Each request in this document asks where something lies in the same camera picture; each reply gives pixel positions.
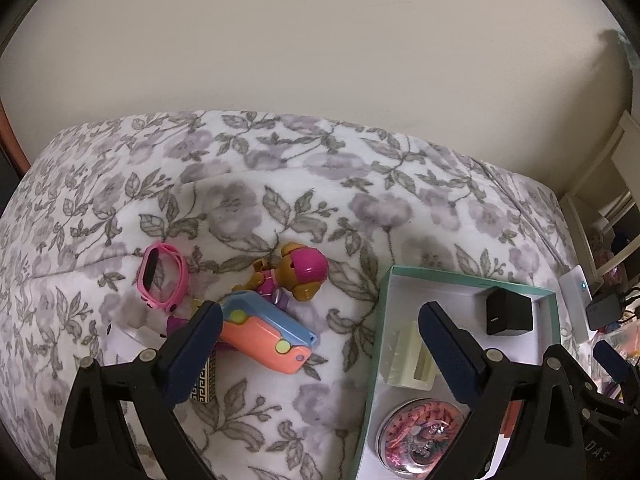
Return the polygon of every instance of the beige wall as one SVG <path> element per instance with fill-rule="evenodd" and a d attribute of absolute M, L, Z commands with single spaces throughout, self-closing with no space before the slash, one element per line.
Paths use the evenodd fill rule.
<path fill-rule="evenodd" d="M 33 160 L 154 110 L 311 114 L 414 134 L 561 189 L 628 103 L 600 0 L 40 0 L 0 59 Z"/>

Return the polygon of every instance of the toy dog ear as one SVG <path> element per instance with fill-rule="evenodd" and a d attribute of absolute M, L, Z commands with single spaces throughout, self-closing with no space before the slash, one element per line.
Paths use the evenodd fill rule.
<path fill-rule="evenodd" d="M 282 248 L 282 257 L 284 258 L 291 251 L 295 251 L 296 249 L 301 249 L 302 247 L 306 247 L 306 245 L 299 244 L 297 242 L 289 242 L 288 244 L 285 244 L 284 247 Z"/>
<path fill-rule="evenodd" d="M 291 289 L 293 293 L 293 297 L 298 301 L 309 301 L 311 300 L 318 290 L 320 290 L 320 282 L 309 282 L 309 283 L 300 283 L 300 285 L 296 285 Z"/>

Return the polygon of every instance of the white floral bedding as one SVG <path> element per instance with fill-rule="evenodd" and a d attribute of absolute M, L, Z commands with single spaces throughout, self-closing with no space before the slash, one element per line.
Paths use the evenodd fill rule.
<path fill-rule="evenodd" d="M 64 130 L 0 220 L 0 418 L 45 478 L 79 359 L 103 359 L 121 305 L 145 321 L 134 278 L 158 238 L 188 256 L 200 298 L 224 296 L 252 261 L 290 240 L 330 260 L 329 281 L 294 309 L 320 336 L 303 370 L 284 376 L 226 352 L 216 400 L 175 410 L 229 480 L 346 478 L 378 280 L 392 263 L 555 290 L 575 265 L 546 187 L 413 137 L 256 112 L 159 113 Z M 561 326 L 571 346 L 563 305 Z M 161 476 L 134 410 L 126 416 L 145 467 Z"/>

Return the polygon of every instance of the pink smartwatch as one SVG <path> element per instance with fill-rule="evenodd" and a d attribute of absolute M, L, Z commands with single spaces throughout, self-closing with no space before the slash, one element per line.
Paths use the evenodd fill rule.
<path fill-rule="evenodd" d="M 158 265 L 158 258 L 161 253 L 170 256 L 178 267 L 178 285 L 166 301 L 156 300 L 156 298 L 151 296 L 150 292 L 156 273 L 156 266 Z M 178 249 L 164 242 L 156 242 L 146 248 L 145 255 L 142 257 L 140 270 L 138 271 L 136 286 L 142 295 L 142 299 L 148 306 L 173 312 L 187 293 L 188 285 L 189 269 L 187 267 L 187 261 L 184 259 L 184 256 L 179 253 Z"/>

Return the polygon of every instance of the orange and blue toy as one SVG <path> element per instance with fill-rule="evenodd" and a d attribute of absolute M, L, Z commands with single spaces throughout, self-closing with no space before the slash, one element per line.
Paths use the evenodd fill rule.
<path fill-rule="evenodd" d="M 260 364 L 294 374 L 318 336 L 253 290 L 232 292 L 222 307 L 220 339 Z"/>

